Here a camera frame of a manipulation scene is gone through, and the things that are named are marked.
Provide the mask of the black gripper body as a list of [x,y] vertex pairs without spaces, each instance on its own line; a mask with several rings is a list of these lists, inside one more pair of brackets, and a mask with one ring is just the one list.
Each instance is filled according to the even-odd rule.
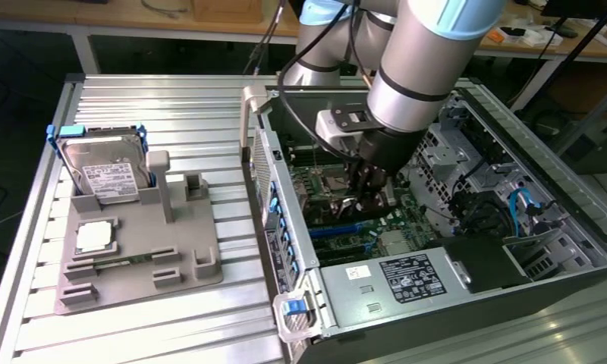
[[395,176],[407,165],[427,130],[399,133],[387,128],[364,131],[358,144],[359,157]]

